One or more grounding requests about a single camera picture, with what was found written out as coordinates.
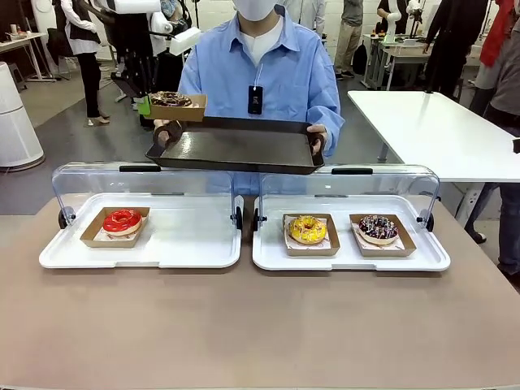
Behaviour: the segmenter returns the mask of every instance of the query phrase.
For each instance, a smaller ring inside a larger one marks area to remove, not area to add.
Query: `desk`
[[[428,62],[431,51],[433,50],[433,45],[431,45],[428,52],[424,54],[423,43],[416,42],[413,45],[385,45],[383,43],[383,38],[371,37],[370,34],[365,34],[364,37],[370,38],[369,59],[366,62],[365,75],[362,81],[362,84],[368,89],[380,90],[383,88],[384,73],[389,67],[390,70],[386,86],[386,90],[389,91],[392,85],[392,78],[396,64],[425,64]],[[481,45],[473,45],[468,59],[474,60],[476,64],[478,64],[479,62],[477,60],[480,56],[481,50]],[[411,80],[415,80],[417,77],[417,70],[418,68],[416,67],[414,73],[410,77]]]
[[[36,71],[37,78],[36,79],[29,79],[28,81],[56,81],[54,78],[44,78],[41,75],[40,66],[38,65],[38,61],[36,58],[36,55],[34,54],[33,45],[31,44],[33,39],[45,37],[47,34],[43,32],[28,32],[28,35],[26,38],[18,39],[15,41],[9,41],[9,42],[2,42],[0,43],[0,54],[5,53],[7,51],[11,51],[14,49],[19,49],[20,47],[28,46],[29,47],[29,53],[31,54],[31,61],[32,65],[34,66],[34,70]],[[44,61],[45,67],[47,66],[47,62],[45,57],[42,57],[42,60]]]
[[[49,203],[2,251],[3,387],[520,384],[520,296],[440,203],[452,266],[438,275],[268,273],[250,232],[227,270],[46,270],[58,210]]]
[[[444,182],[472,183],[457,219],[465,223],[483,183],[520,182],[513,136],[440,93],[350,91],[349,96],[404,164],[430,168]]]

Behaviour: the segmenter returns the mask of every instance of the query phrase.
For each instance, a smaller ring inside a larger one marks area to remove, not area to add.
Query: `yellow frosted donut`
[[[302,215],[291,221],[289,232],[294,240],[305,245],[315,245],[327,235],[327,224],[315,217]]]

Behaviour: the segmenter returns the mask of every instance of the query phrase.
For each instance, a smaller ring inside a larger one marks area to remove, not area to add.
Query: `blue shirt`
[[[249,86],[263,87],[261,115],[248,113]],[[208,96],[206,116],[273,119],[323,124],[324,155],[336,149],[340,97],[332,62],[315,32],[285,16],[279,40],[254,66],[238,18],[205,32],[184,66],[179,91]],[[258,174],[236,173],[238,193],[258,193]]]

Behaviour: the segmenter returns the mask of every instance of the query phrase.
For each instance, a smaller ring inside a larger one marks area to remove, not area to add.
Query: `beige table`
[[[1,385],[520,384],[520,297],[443,206],[442,275],[266,273],[250,237],[225,271],[48,271],[38,254],[57,212],[52,201],[2,253]]]
[[[44,32],[28,32],[27,37],[23,39],[17,39],[14,41],[8,42],[0,42],[0,53],[5,53],[7,51],[19,49],[21,47],[28,46],[29,48],[29,57],[31,59],[31,64],[34,67],[34,71],[36,72],[36,78],[30,78],[28,81],[50,81],[55,82],[56,79],[54,77],[43,77],[41,75],[40,66],[38,65],[38,60],[36,54],[34,53],[32,42],[38,38],[46,37],[47,34]],[[47,67],[46,58],[42,55],[40,49],[37,46],[38,53],[40,54],[41,61],[43,61],[45,65],[46,71],[50,74],[49,69]]]

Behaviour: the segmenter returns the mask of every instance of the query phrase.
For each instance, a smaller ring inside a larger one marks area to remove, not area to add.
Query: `person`
[[[470,110],[475,114],[484,116],[489,102],[495,91],[498,77],[506,60],[505,55],[509,52],[509,44],[513,26],[518,20],[518,14],[514,8],[514,0],[496,0],[499,11],[495,21],[483,44],[480,55],[480,69],[475,81],[475,94],[470,104]],[[487,237],[475,230],[475,221],[486,207],[493,192],[498,189],[498,183],[486,183],[479,199],[471,211],[470,217],[465,225],[466,232],[477,244],[486,242]]]
[[[110,123],[110,116],[99,109],[99,69],[96,53],[101,43],[96,25],[89,12],[79,5],[78,0],[57,0],[55,3],[58,30],[65,32],[72,53],[78,58],[84,97],[87,103],[87,125],[101,126]]]
[[[401,13],[401,19],[396,22],[396,34],[406,34],[406,25],[408,23],[408,13],[406,12],[406,6],[408,6],[407,0],[397,0],[397,8],[399,8],[399,12]],[[377,7],[377,15],[383,18],[381,22],[381,31],[388,31],[388,21],[387,18],[391,14],[390,6],[388,5],[388,0],[381,0]]]
[[[520,137],[520,20],[511,32],[496,93],[484,118]],[[513,153],[513,146],[504,153]],[[520,183],[500,184],[500,196],[498,267],[512,284],[520,287]]]
[[[343,0],[340,35],[334,58],[336,79],[353,78],[352,57],[358,48],[363,25],[363,0]]]
[[[313,153],[323,146],[330,157],[345,121],[334,69],[318,35],[279,15],[276,0],[233,2],[235,17],[205,32],[193,48],[179,91],[207,95],[206,116],[309,123],[307,131],[325,140],[312,145]],[[237,193],[258,194],[258,175],[234,177]]]
[[[289,13],[292,21],[314,30],[318,37],[323,36],[325,29],[325,0],[279,0],[278,3],[284,6]]]
[[[507,51],[511,31],[518,18],[514,0],[495,0],[495,3],[499,10],[482,46],[479,74],[474,83],[476,90],[470,104],[470,110],[480,116],[484,115],[495,93],[504,62],[503,53]]]
[[[479,37],[489,0],[442,0],[428,30],[426,54],[439,33],[428,59],[426,79],[433,92],[453,97],[466,56]]]

